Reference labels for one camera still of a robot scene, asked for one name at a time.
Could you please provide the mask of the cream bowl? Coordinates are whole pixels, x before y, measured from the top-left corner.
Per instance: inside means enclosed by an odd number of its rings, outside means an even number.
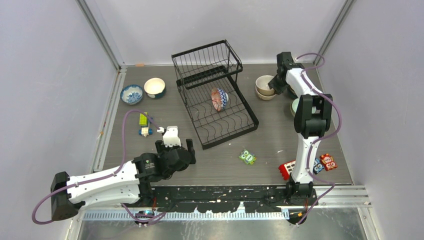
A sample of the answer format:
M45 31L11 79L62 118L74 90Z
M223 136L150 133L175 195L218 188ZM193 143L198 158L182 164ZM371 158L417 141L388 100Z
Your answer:
M276 94L273 94L273 95L263 95L262 93L260 93L260 92L258 91L258 89L257 89L257 88L255 89L255 91L256 91L256 95L257 95L257 97L258 97L259 99L263 100L263 101L270 101L270 100L272 100L272 99L276 96Z
M269 86L269 82L274 78L272 75L262 75L255 81L257 91L263 96L273 96L275 90Z

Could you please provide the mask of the mint green bowl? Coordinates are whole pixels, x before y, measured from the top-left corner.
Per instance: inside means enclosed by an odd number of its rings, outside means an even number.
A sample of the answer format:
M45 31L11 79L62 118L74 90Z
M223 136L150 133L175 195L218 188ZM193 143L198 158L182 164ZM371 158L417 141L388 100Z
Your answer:
M291 111L291 114L292 114L293 117L296 115L298 104L299 104L299 99L296 98L292 101L292 103L290 105L290 111Z

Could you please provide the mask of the black wire dish rack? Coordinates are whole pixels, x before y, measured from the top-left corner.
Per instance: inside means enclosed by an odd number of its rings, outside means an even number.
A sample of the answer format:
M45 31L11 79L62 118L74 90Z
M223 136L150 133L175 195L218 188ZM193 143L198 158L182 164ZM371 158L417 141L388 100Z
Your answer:
M226 39L172 54L171 60L178 92L204 150L258 128L238 85L242 61Z

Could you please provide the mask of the red patterned bowl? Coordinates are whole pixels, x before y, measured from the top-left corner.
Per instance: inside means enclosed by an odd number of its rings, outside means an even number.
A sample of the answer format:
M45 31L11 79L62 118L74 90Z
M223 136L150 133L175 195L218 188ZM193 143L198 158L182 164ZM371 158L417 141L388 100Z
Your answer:
M211 100L215 110L220 112L226 107L229 101L229 96L223 89L214 87L211 90Z

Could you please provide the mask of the dark teal bowl white foot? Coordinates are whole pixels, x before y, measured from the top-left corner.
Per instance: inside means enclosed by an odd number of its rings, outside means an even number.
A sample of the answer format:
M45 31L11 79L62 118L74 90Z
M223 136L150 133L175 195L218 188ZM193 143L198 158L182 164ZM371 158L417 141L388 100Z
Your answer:
M166 94L166 83L158 77L150 78L144 83L144 91L152 99L162 98Z

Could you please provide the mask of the blue white patterned bowl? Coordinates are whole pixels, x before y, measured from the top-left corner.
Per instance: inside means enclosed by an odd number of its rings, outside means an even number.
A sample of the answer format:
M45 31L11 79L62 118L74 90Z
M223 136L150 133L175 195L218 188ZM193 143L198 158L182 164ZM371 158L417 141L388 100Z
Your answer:
M138 104L144 96L143 88L137 84L125 86L120 92L120 100L128 105Z

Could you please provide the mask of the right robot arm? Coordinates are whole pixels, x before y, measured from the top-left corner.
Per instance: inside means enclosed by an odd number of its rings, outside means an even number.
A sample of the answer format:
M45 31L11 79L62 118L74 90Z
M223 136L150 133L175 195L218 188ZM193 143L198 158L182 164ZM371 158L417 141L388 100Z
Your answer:
M276 62L276 75L268 86L277 94L291 88L298 98L293 123L298 134L298 147L294 169L286 183L285 199L291 205L300 205L314 194L314 161L318 146L331 126L333 98L317 89L291 52L277 54Z

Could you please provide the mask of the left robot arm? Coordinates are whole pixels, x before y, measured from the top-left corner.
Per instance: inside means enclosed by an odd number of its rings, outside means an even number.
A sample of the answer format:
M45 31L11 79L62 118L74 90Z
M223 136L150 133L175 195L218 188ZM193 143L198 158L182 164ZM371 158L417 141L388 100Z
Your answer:
M122 167L80 176L57 173L50 187L51 192L57 191L51 197L51 219L62 221L80 210L121 203L148 207L155 197L152 183L168 180L196 163L190 138L186 139L186 147L166 147L161 140L155 145L156 153L143 153Z

